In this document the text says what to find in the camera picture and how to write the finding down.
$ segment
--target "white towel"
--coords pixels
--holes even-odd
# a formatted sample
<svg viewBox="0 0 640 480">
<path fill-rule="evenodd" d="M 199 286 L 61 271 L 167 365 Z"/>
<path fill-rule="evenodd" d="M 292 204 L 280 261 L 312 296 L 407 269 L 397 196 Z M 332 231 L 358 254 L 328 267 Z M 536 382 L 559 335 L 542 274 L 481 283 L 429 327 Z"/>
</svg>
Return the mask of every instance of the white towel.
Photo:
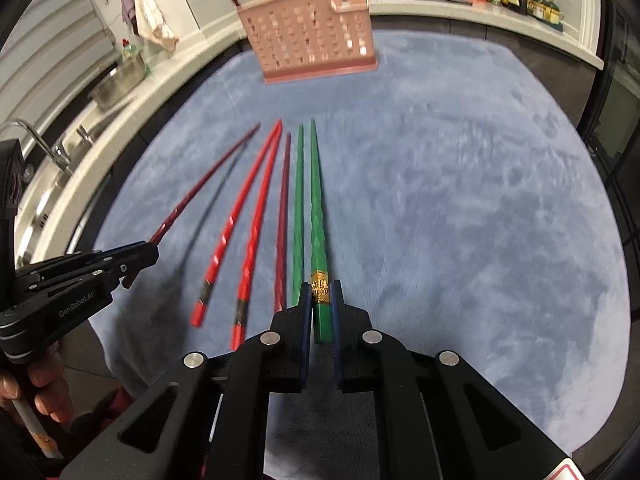
<svg viewBox="0 0 640 480">
<path fill-rule="evenodd" d="M 166 24 L 162 12 L 154 0 L 135 0 L 138 33 L 141 38 L 160 45 L 165 50 L 173 52 L 178 43 L 177 36 Z"/>
</svg>

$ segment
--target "stainless steel bowl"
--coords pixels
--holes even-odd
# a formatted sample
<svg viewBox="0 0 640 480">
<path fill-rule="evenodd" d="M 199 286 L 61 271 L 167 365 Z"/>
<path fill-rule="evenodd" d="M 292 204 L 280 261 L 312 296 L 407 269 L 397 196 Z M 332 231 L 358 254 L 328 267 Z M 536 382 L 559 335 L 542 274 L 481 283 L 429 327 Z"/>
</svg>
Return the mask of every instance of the stainless steel bowl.
<svg viewBox="0 0 640 480">
<path fill-rule="evenodd" d="M 90 96 L 103 110 L 111 108 L 126 94 L 131 92 L 145 78 L 145 61 L 137 53 L 123 64 L 114 68 L 98 85 Z"/>
</svg>

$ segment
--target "green chopstick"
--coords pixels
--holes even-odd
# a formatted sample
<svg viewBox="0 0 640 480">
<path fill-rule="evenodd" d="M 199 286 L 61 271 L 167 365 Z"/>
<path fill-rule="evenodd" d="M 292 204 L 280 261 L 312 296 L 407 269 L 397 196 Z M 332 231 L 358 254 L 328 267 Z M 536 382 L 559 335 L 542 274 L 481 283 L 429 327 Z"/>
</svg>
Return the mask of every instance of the green chopstick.
<svg viewBox="0 0 640 480">
<path fill-rule="evenodd" d="M 296 159 L 296 189 L 293 212 L 293 257 L 291 271 L 291 305 L 300 302 L 300 287 L 305 279 L 304 195 L 305 195 L 305 127 L 298 127 L 298 158 Z"/>
<path fill-rule="evenodd" d="M 318 134 L 316 121 L 311 119 L 311 290 L 314 297 L 314 340 L 317 344 L 332 341 L 329 277 L 324 244 Z"/>
</svg>

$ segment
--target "red chopstick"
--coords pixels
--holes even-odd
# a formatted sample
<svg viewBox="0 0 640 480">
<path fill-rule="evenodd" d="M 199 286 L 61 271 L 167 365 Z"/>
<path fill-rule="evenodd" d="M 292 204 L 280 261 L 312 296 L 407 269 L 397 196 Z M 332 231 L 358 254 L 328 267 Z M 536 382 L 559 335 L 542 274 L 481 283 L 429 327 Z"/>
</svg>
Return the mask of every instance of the red chopstick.
<svg viewBox="0 0 640 480">
<path fill-rule="evenodd" d="M 269 184 L 271 183 L 271 175 L 273 174 L 273 165 L 278 155 L 278 146 L 280 145 L 280 135 L 282 128 L 278 131 L 272 141 L 271 153 L 267 161 L 267 167 L 262 176 L 262 185 L 260 186 L 260 195 L 255 205 L 254 222 L 251 225 L 251 234 L 246 244 L 246 256 L 242 265 L 242 275 L 240 285 L 238 286 L 238 302 L 236 303 L 236 319 L 234 327 L 231 331 L 231 349 L 238 350 L 238 347 L 244 342 L 246 335 L 246 320 L 248 317 L 249 297 L 251 296 L 251 283 L 254 278 L 255 257 L 258 252 L 258 243 L 260 243 L 260 230 L 262 229 L 262 218 L 264 217 L 264 206 L 267 203 L 267 195 L 269 194 Z"/>
<path fill-rule="evenodd" d="M 260 166 L 262 165 L 262 161 L 264 160 L 264 156 L 267 154 L 267 150 L 271 145 L 271 140 L 276 136 L 281 134 L 282 132 L 282 120 L 278 119 L 278 121 L 273 125 L 273 129 L 267 137 L 267 140 L 264 143 L 264 146 L 260 149 L 260 153 L 255 159 L 254 165 L 252 166 L 249 174 L 247 175 L 244 184 L 242 184 L 242 188 L 240 193 L 238 194 L 238 198 L 236 199 L 236 203 L 234 204 L 231 213 L 229 214 L 225 227 L 222 230 L 222 234 L 220 235 L 220 241 L 218 246 L 216 247 L 213 256 L 211 257 L 211 261 L 209 263 L 209 267 L 207 267 L 207 272 L 204 276 L 204 283 L 202 284 L 202 291 L 200 293 L 200 297 L 196 302 L 196 305 L 193 308 L 193 314 L 191 314 L 191 324 L 195 327 L 201 327 L 202 321 L 204 320 L 204 315 L 207 311 L 207 307 L 209 305 L 209 298 L 211 297 L 211 291 L 213 289 L 213 285 L 216 282 L 216 277 L 218 276 L 218 271 L 220 269 L 220 264 L 222 263 L 222 259 L 225 257 L 226 245 L 233 234 L 234 227 L 236 225 L 236 220 L 238 219 L 238 215 L 242 210 L 242 206 L 244 205 L 244 201 L 246 200 L 246 196 L 249 194 L 249 190 L 251 189 L 251 185 L 255 180 L 255 176 L 260 170 Z"/>
<path fill-rule="evenodd" d="M 149 243 L 155 245 L 156 247 L 164 238 L 164 235 L 169 230 L 169 228 L 174 224 L 178 216 L 184 211 L 184 209 L 189 205 L 191 199 L 202 189 L 202 187 L 209 181 L 209 179 L 213 176 L 214 173 L 218 170 L 220 166 L 222 166 L 226 160 L 234 154 L 234 152 L 242 146 L 245 142 L 247 142 L 251 137 L 255 135 L 255 133 L 260 129 L 260 123 L 257 123 L 253 128 L 251 128 L 247 133 L 244 134 L 242 139 L 238 140 L 228 151 L 217 161 L 207 173 L 198 181 L 198 183 L 191 188 L 190 192 L 188 192 L 185 197 L 180 201 L 180 203 L 175 207 L 175 209 L 171 212 L 171 214 L 162 222 L 162 225 L 159 227 L 158 231 L 149 238 Z M 130 288 L 133 284 L 133 281 L 138 276 L 138 273 L 127 274 L 122 280 L 122 286 L 124 288 Z"/>
<path fill-rule="evenodd" d="M 280 187 L 280 210 L 278 212 L 278 237 L 276 238 L 276 281 L 273 285 L 273 311 L 287 307 L 285 282 L 287 279 L 287 212 L 289 210 L 289 157 L 291 134 L 287 134 L 282 163 L 282 185 Z"/>
</svg>

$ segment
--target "faucet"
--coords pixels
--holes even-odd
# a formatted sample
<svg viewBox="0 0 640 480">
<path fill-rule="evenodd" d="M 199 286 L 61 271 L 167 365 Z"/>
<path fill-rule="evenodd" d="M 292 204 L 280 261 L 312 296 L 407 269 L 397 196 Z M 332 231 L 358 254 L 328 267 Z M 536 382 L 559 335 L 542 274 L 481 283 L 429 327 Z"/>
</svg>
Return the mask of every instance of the faucet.
<svg viewBox="0 0 640 480">
<path fill-rule="evenodd" d="M 68 176 L 71 176 L 73 174 L 73 171 L 69 169 L 69 163 L 71 162 L 71 160 L 69 159 L 69 156 L 66 154 L 66 151 L 62 147 L 62 145 L 59 146 L 58 144 L 54 144 L 53 147 L 49 147 L 49 145 L 44 141 L 44 139 L 35 130 L 35 128 L 31 126 L 27 121 L 23 121 L 22 119 L 9 119 L 5 121 L 4 123 L 0 124 L 0 132 L 11 128 L 12 126 L 18 126 L 19 128 L 25 130 L 28 134 L 30 134 L 30 136 L 33 137 L 33 140 L 36 141 L 37 145 L 39 145 L 45 151 L 45 153 L 49 155 L 49 158 L 53 160 L 54 164 L 59 167 L 60 170 L 63 171 L 63 173 L 66 173 Z"/>
</svg>

